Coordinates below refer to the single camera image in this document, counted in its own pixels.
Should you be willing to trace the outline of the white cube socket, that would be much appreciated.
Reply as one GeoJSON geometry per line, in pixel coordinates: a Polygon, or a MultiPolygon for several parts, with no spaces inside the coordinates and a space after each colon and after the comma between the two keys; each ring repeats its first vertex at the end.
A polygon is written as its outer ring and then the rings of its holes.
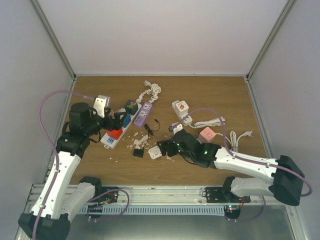
{"type": "Polygon", "coordinates": [[[179,101],[179,102],[177,102],[176,104],[175,104],[175,109],[177,110],[177,112],[179,113],[179,114],[185,114],[185,113],[187,113],[188,112],[188,110],[189,110],[189,106],[188,106],[188,104],[184,101],[184,100],[182,100],[182,101],[179,101]]]}

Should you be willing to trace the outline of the red cube socket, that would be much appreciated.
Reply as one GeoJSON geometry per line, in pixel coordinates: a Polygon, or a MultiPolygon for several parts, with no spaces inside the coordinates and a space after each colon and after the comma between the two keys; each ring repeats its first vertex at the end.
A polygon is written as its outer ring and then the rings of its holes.
{"type": "Polygon", "coordinates": [[[118,140],[123,133],[123,128],[121,127],[120,129],[107,130],[106,133],[110,138],[118,140]]]}

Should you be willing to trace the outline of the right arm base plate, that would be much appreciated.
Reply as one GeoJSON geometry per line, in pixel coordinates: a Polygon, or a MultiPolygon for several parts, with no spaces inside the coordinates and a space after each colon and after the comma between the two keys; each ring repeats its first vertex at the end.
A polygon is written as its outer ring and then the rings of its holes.
{"type": "Polygon", "coordinates": [[[240,217],[244,204],[251,202],[249,196],[236,196],[221,186],[205,187],[201,195],[206,198],[207,203],[222,204],[224,216],[229,220],[237,220],[240,217]]]}

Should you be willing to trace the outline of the black charger plug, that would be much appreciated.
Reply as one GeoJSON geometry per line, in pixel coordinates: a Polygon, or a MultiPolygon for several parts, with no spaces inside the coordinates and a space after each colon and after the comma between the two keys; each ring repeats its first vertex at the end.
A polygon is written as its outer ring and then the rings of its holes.
{"type": "MultiPolygon", "coordinates": [[[[153,135],[154,135],[154,132],[159,131],[160,128],[161,128],[160,122],[159,122],[157,119],[154,119],[154,121],[158,124],[158,128],[157,128],[157,129],[151,129],[147,123],[144,125],[145,130],[147,130],[147,140],[146,140],[146,143],[149,142],[150,136],[153,136],[153,135]]],[[[135,148],[135,149],[133,150],[133,156],[134,156],[134,157],[138,157],[138,158],[142,158],[142,157],[144,156],[144,152],[145,152],[145,151],[144,151],[144,147],[142,147],[142,149],[137,149],[137,148],[135,148]]]]}

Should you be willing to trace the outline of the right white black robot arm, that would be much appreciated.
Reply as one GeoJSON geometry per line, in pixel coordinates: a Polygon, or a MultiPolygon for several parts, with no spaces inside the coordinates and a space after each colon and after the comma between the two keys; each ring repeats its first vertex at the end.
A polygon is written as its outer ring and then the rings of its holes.
{"type": "Polygon", "coordinates": [[[156,143],[162,155],[179,155],[187,163],[201,168],[230,170],[248,178],[227,177],[221,190],[223,200],[234,202],[238,197],[270,196],[289,205],[300,204],[305,175],[288,156],[260,158],[229,150],[214,143],[199,142],[184,129],[171,139],[156,143]]]}

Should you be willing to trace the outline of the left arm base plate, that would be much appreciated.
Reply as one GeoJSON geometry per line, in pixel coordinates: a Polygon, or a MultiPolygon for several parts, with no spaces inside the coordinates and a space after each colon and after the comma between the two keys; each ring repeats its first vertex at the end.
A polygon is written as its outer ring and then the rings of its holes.
{"type": "Polygon", "coordinates": [[[111,186],[111,187],[105,187],[103,186],[102,189],[95,194],[94,198],[105,193],[108,192],[106,194],[104,194],[103,196],[100,196],[99,198],[96,198],[94,200],[90,199],[87,203],[87,209],[89,210],[89,217],[91,217],[92,219],[98,219],[102,216],[102,212],[105,206],[107,206],[108,204],[113,204],[116,203],[118,201],[118,189],[117,186],[111,186]]]}

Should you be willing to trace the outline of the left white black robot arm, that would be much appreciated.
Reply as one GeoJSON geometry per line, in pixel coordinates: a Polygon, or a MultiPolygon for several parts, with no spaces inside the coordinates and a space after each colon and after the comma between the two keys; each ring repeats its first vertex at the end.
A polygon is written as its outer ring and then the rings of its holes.
{"type": "Polygon", "coordinates": [[[29,213],[22,213],[18,225],[32,240],[65,240],[71,222],[80,208],[88,202],[94,207],[115,203],[119,189],[103,192],[99,178],[83,177],[76,190],[65,198],[70,180],[93,135],[101,130],[120,130],[127,116],[124,111],[113,112],[104,103],[89,106],[75,103],[69,111],[69,121],[54,148],[54,163],[40,196],[29,213]]]}

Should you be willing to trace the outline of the white square adapter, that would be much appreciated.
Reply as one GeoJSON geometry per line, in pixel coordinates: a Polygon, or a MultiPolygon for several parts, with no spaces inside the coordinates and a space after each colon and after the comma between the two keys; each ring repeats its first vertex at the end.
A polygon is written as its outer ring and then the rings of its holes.
{"type": "Polygon", "coordinates": [[[148,154],[152,160],[162,157],[161,149],[158,146],[154,146],[148,150],[148,154]]]}

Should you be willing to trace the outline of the white charger plug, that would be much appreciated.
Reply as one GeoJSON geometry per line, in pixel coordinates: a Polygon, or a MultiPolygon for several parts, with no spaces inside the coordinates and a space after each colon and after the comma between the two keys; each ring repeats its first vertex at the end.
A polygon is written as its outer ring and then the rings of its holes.
{"type": "Polygon", "coordinates": [[[117,119],[119,117],[117,111],[111,110],[110,113],[108,114],[112,119],[117,119]]]}

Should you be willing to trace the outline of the pink cube socket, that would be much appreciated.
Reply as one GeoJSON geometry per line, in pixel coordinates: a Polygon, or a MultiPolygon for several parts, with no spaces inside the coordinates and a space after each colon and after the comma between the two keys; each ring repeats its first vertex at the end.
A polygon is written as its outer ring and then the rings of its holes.
{"type": "Polygon", "coordinates": [[[211,143],[212,140],[216,137],[216,133],[210,128],[206,127],[204,128],[198,135],[198,140],[201,143],[211,143]]]}

